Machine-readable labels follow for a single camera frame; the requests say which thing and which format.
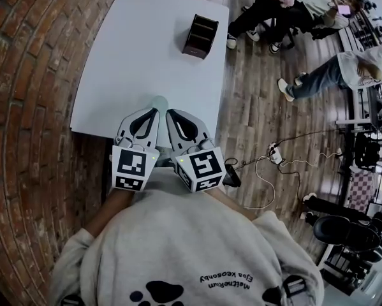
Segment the grey printed T-shirt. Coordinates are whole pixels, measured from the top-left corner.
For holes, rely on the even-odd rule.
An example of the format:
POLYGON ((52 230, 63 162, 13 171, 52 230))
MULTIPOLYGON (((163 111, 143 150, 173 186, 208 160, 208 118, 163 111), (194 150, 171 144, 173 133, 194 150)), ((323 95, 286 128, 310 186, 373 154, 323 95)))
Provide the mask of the grey printed T-shirt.
POLYGON ((324 283, 275 213, 250 221, 205 192, 134 195, 99 234, 80 229, 52 272, 50 306, 322 306, 324 283), (287 298, 283 282, 307 291, 287 298))

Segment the clear greenish cup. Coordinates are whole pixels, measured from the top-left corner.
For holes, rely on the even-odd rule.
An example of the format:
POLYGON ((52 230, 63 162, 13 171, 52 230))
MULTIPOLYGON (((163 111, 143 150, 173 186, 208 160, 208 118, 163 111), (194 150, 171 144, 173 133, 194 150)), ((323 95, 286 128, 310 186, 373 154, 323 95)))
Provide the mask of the clear greenish cup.
POLYGON ((169 108, 168 101, 163 96, 155 96, 150 102, 150 107, 156 108, 159 113, 166 113, 169 108))

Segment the black equipment stand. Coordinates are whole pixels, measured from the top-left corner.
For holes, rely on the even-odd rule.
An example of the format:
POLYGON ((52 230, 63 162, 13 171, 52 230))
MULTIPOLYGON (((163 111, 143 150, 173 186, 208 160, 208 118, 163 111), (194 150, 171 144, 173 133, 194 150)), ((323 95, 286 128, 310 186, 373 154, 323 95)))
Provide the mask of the black equipment stand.
POLYGON ((355 137, 353 147, 354 161, 357 168, 370 172, 376 171, 379 161, 381 146, 363 133, 358 133, 355 137))

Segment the person's left forearm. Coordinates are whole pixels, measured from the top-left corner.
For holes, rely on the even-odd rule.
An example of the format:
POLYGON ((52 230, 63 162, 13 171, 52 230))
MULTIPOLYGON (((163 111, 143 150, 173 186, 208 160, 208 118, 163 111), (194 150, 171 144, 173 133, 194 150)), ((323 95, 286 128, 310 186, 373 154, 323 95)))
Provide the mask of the person's left forearm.
POLYGON ((84 226, 84 229, 94 238, 105 229, 107 224, 122 210, 128 208, 134 198, 134 191, 112 189, 104 204, 94 217, 84 226))

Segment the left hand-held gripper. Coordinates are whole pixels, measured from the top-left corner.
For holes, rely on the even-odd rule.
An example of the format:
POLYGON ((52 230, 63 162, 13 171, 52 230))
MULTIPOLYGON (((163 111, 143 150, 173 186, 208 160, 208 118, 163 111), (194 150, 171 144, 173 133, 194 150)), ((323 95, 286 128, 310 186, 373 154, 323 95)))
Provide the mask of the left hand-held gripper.
POLYGON ((153 149, 158 138, 159 120, 160 113, 154 107, 138 110, 122 120, 119 136, 112 147, 113 188, 144 190, 159 158, 159 151, 153 149))

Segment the person's right forearm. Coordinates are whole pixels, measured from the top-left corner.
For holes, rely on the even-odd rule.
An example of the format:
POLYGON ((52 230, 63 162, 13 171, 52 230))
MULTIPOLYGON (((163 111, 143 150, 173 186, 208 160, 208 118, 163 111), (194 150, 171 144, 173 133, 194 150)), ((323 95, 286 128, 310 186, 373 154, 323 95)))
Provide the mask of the person's right forearm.
POLYGON ((250 221, 253 221, 258 218, 258 216, 254 212, 244 207, 241 207, 234 200, 232 200, 226 193, 220 190, 220 188, 216 187, 213 189, 208 189, 205 192, 209 194, 210 196, 212 196, 213 198, 215 198, 217 201, 229 207, 230 209, 242 214, 244 217, 248 218, 250 221))

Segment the white power strip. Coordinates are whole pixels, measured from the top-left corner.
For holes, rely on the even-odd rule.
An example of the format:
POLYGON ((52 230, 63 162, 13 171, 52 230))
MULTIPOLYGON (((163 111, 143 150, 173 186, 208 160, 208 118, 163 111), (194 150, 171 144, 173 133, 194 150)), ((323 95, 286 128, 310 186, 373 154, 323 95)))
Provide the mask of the white power strip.
POLYGON ((279 147, 276 143, 271 143, 268 146, 268 157, 270 161, 276 165, 280 165, 283 162, 279 147))

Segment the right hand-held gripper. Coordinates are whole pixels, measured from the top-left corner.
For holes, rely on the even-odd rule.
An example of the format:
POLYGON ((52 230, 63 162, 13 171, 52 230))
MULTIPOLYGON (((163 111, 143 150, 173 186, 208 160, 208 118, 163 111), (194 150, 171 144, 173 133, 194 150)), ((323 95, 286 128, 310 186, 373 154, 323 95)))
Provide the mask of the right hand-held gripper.
POLYGON ((168 109, 166 125, 173 151, 180 152, 174 156, 175 172, 185 186, 192 193, 220 186, 224 179, 223 155, 221 149, 207 139, 206 125, 178 109, 168 109))

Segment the pink checkered mat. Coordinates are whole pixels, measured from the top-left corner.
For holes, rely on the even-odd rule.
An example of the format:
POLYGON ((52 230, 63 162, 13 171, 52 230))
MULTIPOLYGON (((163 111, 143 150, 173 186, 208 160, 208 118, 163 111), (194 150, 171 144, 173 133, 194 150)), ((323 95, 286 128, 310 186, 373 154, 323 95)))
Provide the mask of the pink checkered mat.
POLYGON ((366 213, 369 202, 375 197, 377 188, 377 173, 366 170, 354 173, 349 185, 348 207, 366 213))

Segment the dark brown organizer box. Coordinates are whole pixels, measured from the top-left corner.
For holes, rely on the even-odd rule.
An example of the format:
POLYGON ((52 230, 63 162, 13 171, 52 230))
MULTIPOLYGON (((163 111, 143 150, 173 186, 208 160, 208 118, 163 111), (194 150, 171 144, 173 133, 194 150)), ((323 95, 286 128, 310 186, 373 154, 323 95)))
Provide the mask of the dark brown organizer box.
POLYGON ((218 27, 218 21, 195 14, 182 53, 205 59, 212 48, 218 27))

